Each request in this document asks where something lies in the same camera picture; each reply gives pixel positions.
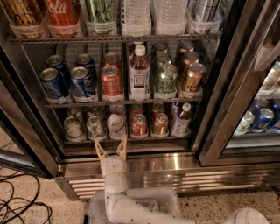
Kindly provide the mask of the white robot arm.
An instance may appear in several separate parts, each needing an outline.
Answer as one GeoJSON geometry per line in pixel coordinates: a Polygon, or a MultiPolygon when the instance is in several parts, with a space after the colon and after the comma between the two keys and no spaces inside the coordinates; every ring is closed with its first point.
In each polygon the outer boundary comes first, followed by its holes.
{"type": "Polygon", "coordinates": [[[104,198],[108,220],[115,224],[199,224],[193,220],[153,210],[140,204],[133,196],[163,196],[177,194],[170,187],[152,187],[128,189],[126,176],[127,137],[124,136],[117,147],[116,154],[109,156],[99,141],[94,146],[101,162],[101,173],[104,178],[104,198]]]}

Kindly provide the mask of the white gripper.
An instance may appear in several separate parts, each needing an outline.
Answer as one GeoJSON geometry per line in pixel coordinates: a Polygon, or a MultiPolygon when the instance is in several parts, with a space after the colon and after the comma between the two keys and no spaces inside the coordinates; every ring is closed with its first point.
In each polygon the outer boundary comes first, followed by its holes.
{"type": "Polygon", "coordinates": [[[117,148],[117,155],[108,156],[99,141],[94,142],[98,158],[101,160],[101,172],[106,193],[123,193],[128,189],[126,177],[127,137],[124,136],[117,148]]]}

